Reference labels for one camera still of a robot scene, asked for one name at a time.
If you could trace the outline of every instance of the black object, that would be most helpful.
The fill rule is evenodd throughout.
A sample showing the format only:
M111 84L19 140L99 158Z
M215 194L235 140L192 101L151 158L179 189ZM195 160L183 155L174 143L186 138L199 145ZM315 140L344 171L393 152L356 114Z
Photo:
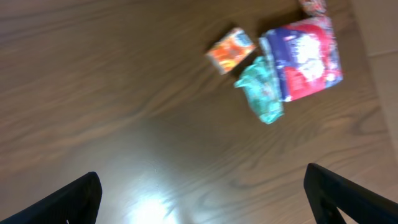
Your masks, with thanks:
M101 196L100 179L89 172L0 224L94 224Z
M320 165L308 165L304 189L317 224L346 223L337 208L360 224L398 223L398 204Z

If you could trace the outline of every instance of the teal wrapper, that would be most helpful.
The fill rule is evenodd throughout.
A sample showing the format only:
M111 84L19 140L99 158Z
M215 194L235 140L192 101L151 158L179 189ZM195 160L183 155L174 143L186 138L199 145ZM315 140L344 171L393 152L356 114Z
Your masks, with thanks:
M251 109L266 124L272 124L283 115L279 81L264 57L257 57L235 83L243 88Z

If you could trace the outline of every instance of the candy wrapper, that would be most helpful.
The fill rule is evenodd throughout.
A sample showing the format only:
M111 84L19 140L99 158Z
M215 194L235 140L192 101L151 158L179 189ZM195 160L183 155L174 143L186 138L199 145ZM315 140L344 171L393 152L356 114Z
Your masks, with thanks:
M243 71L235 87L243 88L250 107L264 123L271 124L283 115L279 82L264 57Z
M207 53L221 74L228 73L243 61L256 46L240 28L233 29Z
M324 16L326 14L325 0L300 0L304 11L310 16Z
M280 81L282 99L292 101L343 79L330 18L314 17L270 30L260 40Z

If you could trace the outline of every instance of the wooden table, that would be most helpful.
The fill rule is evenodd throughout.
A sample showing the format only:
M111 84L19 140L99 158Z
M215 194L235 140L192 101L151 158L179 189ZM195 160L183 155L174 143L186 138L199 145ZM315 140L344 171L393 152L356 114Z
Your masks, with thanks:
M0 1L0 219L91 170L97 223L313 223L309 162L394 198L358 25L329 10L345 79L265 125L204 52L301 19L297 0Z

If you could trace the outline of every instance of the small orange packet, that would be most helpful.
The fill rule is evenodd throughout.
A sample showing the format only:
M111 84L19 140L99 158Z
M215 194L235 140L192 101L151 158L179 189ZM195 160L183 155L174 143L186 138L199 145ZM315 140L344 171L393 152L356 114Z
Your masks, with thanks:
M242 62L255 48L241 28L234 28L207 52L207 56L223 75Z

